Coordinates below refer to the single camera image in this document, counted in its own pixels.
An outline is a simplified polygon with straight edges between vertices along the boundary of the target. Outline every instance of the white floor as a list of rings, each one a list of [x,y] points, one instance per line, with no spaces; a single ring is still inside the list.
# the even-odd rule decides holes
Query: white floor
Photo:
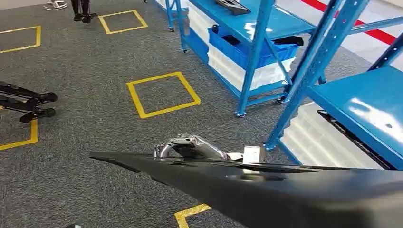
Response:
[[[329,2],[329,0],[318,1],[324,4]],[[320,10],[301,0],[277,0],[277,5],[315,25],[318,24],[323,14]],[[403,8],[382,0],[372,0],[359,19],[364,23],[370,23],[399,16],[403,16]],[[403,25],[391,26],[380,30],[397,37],[402,33]],[[348,36],[343,42],[342,47],[356,53],[369,62],[374,62],[387,49],[388,45],[365,33],[358,33]],[[400,55],[392,63],[392,66],[403,70],[403,55]]]

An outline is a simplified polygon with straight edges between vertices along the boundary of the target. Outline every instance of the blue shelf upright post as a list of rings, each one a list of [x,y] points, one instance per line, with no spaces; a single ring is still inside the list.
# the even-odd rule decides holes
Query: blue shelf upright post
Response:
[[[334,1],[333,3],[335,6],[337,2],[340,3],[342,0]],[[296,112],[301,104],[307,88],[312,86],[319,79],[319,77],[324,74],[326,66],[342,44],[345,37],[349,35],[351,27],[357,21],[368,2],[369,0],[346,0],[325,38],[322,36],[315,36],[312,39],[310,46],[318,48],[317,50],[314,50],[311,47],[312,50],[309,50],[310,52],[308,52],[305,59],[303,59],[304,62],[300,63],[302,66],[303,64],[307,64],[308,68],[306,73],[300,73],[303,74],[303,76],[297,75],[297,77],[300,77],[300,79],[298,78],[300,83],[294,83],[294,87],[296,88],[295,92],[266,142],[267,150],[275,148],[284,128],[288,125],[292,115]],[[327,31],[331,21],[333,20],[331,15],[332,14],[322,18],[322,24],[320,25],[321,28],[318,28],[318,33]]]
[[[245,109],[248,102],[250,93],[250,85],[252,84],[253,74],[258,65],[258,59],[262,44],[265,42],[266,25],[270,18],[270,13],[274,0],[262,0],[259,6],[259,13],[256,19],[256,27],[253,35],[252,48],[249,54],[248,66],[246,68],[245,78],[243,80],[242,91],[238,101],[238,107],[236,111],[237,116],[244,116],[246,114]]]
[[[168,18],[168,28],[170,31],[174,30],[173,26],[173,18],[172,18],[172,9],[171,5],[169,4],[169,0],[165,0],[165,5],[166,5],[166,16]]]
[[[332,18],[333,15],[337,13],[337,10],[342,2],[339,0],[331,0],[329,4],[327,5],[327,8],[325,12],[323,13],[323,16],[317,26],[317,29],[315,30],[314,34],[311,37],[311,42],[313,40],[318,40],[320,37],[323,37],[324,34],[326,33],[326,29],[329,27],[329,25],[332,23],[332,20],[329,20],[329,18]],[[295,90],[297,89],[298,85],[301,83],[301,79],[306,73],[306,69],[309,66],[310,61],[312,60],[312,57],[316,50],[318,49],[320,45],[320,42],[313,42],[310,45],[308,45],[307,49],[305,50],[300,64],[298,64],[298,67],[294,73],[294,76],[292,78],[294,84],[291,86],[287,86],[285,91],[288,92],[287,96],[282,99],[282,102],[289,102],[290,98],[292,95],[295,93]],[[319,78],[319,83],[324,83],[326,82],[326,79],[324,75],[322,75]]]
[[[186,41],[185,41],[185,28],[183,27],[183,15],[182,15],[182,6],[181,0],[174,0],[176,3],[176,10],[178,13],[178,27],[179,27],[179,36],[181,37],[181,47],[184,53],[187,53]]]

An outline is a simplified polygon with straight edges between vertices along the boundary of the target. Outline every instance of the shelf caster wheel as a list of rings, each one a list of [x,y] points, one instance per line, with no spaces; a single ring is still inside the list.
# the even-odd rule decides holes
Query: shelf caster wheel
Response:
[[[284,103],[284,99],[285,99],[285,97],[278,98],[278,99],[276,99],[276,103],[277,103],[278,105],[282,105],[282,104]]]

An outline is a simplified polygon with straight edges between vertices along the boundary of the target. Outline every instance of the silver mechanical part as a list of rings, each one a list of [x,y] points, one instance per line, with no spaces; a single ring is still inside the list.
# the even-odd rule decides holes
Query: silver mechanical part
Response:
[[[165,158],[169,156],[169,152],[177,152],[184,158],[230,160],[226,153],[194,134],[182,134],[155,146],[154,157]]]
[[[65,1],[51,0],[43,6],[46,10],[61,10],[67,7]]]

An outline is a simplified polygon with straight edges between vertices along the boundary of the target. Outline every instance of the metal robot hand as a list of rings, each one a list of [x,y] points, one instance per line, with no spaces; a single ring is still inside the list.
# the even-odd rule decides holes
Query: metal robot hand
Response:
[[[194,134],[182,134],[166,143],[155,146],[154,157],[168,157],[169,152],[172,151],[184,158],[230,160],[226,153]]]

